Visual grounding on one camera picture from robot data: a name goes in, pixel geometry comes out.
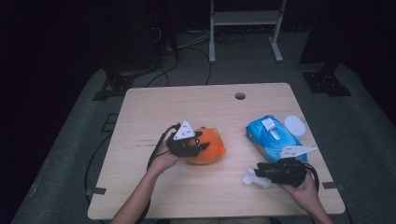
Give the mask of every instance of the white tissue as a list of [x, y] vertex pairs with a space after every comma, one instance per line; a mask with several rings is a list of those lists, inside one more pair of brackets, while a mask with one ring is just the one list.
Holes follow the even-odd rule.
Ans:
[[247, 169], [247, 172], [245, 173], [244, 178], [242, 178], [242, 181], [246, 185], [251, 185], [251, 183], [255, 183], [259, 186], [264, 187], [265, 189], [268, 189], [272, 183], [271, 180], [266, 177], [257, 177], [253, 169]]

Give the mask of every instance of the metal stand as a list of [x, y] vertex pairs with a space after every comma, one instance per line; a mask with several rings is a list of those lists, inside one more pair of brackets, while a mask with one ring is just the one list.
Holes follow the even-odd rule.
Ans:
[[215, 12], [214, 0], [210, 1], [210, 40], [209, 61], [216, 61], [215, 53], [215, 26], [218, 25], [262, 25], [274, 24], [276, 26], [274, 36], [269, 38], [271, 48], [275, 54], [276, 61], [283, 63], [283, 57], [277, 46], [277, 37], [280, 31], [287, 0], [282, 0], [280, 10], [270, 11], [233, 11]]
[[309, 89], [313, 93], [327, 93], [329, 96], [350, 96], [347, 87], [334, 76], [337, 66], [338, 63], [325, 63], [318, 72], [303, 73]]
[[147, 69], [136, 69], [132, 74], [123, 76], [120, 71], [113, 67], [104, 67], [107, 79], [100, 91], [97, 91], [93, 101], [104, 101], [108, 97], [125, 96], [125, 93], [132, 88], [134, 79], [155, 70], [152, 66]]

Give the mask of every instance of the hole in table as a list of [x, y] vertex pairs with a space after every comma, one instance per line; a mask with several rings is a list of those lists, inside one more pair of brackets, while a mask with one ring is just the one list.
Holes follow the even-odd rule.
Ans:
[[245, 95], [244, 93], [242, 93], [242, 92], [237, 92], [237, 93], [235, 94], [235, 98], [236, 98], [237, 100], [245, 100], [245, 98], [247, 98], [247, 97], [246, 97], [246, 95]]

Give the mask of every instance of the white shelf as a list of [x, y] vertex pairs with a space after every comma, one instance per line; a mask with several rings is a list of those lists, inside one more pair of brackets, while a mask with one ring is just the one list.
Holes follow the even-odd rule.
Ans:
[[276, 24], [279, 11], [233, 11], [214, 14], [214, 25], [262, 25]]

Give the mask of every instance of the black strap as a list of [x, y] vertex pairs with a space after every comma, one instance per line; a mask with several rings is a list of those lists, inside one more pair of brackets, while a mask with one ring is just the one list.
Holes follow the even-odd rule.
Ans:
[[315, 186], [317, 187], [317, 193], [319, 193], [319, 176], [317, 170], [309, 164], [305, 164], [305, 167], [307, 170], [311, 171], [312, 175], [314, 175], [314, 180], [315, 180]]
[[[163, 133], [163, 135], [161, 135], [161, 138], [160, 138], [160, 140], [158, 141], [157, 146], [155, 146], [154, 150], [152, 151], [152, 153], [151, 153], [151, 155], [150, 155], [150, 157], [149, 157], [149, 159], [148, 159], [148, 167], [147, 167], [147, 170], [149, 169], [150, 165], [151, 165], [152, 162], [154, 161], [155, 155], [157, 154], [158, 150], [160, 149], [160, 146], [161, 146], [161, 144], [163, 143], [163, 140], [165, 139], [166, 135], [167, 135], [167, 134], [169, 133], [169, 131], [171, 131], [172, 129], [178, 129], [179, 127], [180, 127], [180, 124], [172, 125], [171, 127], [169, 127], [169, 128]], [[141, 222], [145, 219], [145, 217], [146, 217], [146, 215], [148, 214], [148, 211], [149, 211], [150, 203], [151, 203], [151, 199], [148, 201], [148, 205], [146, 205], [145, 210], [143, 211], [142, 215], [140, 215], [140, 218], [136, 221], [136, 224], [141, 223]]]

